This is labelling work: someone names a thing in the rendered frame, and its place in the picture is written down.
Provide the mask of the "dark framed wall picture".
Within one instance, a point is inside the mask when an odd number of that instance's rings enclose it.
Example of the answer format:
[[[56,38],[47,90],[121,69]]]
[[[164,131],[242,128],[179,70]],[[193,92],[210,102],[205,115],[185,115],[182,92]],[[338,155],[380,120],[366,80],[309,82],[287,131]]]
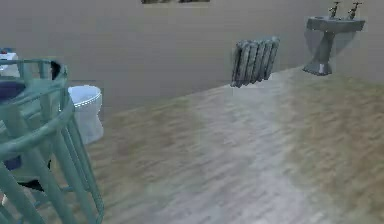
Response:
[[[142,4],[189,4],[209,3],[212,0],[140,0]]]

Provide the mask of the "dark blue cloth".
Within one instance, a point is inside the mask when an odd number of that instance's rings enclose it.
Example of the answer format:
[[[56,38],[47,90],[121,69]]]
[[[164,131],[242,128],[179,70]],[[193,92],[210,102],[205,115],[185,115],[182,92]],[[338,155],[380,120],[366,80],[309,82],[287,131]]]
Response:
[[[25,85],[19,82],[0,82],[0,102],[15,98],[25,89]]]

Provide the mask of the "white toilet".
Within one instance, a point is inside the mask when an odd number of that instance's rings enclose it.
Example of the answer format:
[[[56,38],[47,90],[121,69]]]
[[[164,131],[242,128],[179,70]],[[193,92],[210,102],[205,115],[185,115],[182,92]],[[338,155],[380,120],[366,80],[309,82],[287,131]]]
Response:
[[[79,85],[68,88],[75,106],[75,118],[84,144],[99,140],[104,128],[99,118],[102,92],[97,86]]]

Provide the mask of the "grey pedestal sink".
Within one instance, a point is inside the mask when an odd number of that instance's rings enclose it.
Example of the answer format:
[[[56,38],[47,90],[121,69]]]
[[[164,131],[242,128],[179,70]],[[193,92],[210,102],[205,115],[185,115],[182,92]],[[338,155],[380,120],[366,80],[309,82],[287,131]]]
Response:
[[[306,28],[309,31],[321,32],[322,37],[314,49],[313,58],[303,67],[303,70],[317,76],[331,74],[330,58],[336,35],[362,31],[364,25],[364,19],[331,18],[329,16],[309,17]]]

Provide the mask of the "dark metal tap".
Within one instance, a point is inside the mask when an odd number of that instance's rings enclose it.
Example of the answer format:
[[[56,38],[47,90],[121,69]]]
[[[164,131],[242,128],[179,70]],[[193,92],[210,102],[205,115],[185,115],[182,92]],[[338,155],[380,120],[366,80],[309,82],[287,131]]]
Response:
[[[334,1],[334,6],[329,8],[329,19],[334,19],[336,14],[337,14],[337,10],[338,10],[338,5],[341,3],[341,1]]]
[[[354,7],[351,8],[351,9],[348,11],[348,17],[347,17],[347,18],[348,18],[349,20],[353,20],[353,19],[355,18],[355,16],[356,16],[356,11],[357,11],[357,9],[358,9],[358,6],[361,5],[361,4],[363,4],[363,2],[353,2]]]

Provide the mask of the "grey ribbed radiator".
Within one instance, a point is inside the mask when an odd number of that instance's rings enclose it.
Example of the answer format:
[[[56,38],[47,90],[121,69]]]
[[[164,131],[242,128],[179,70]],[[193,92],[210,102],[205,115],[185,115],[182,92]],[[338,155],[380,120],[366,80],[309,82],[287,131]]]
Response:
[[[247,86],[268,80],[277,55],[280,39],[241,40],[233,52],[231,87]]]

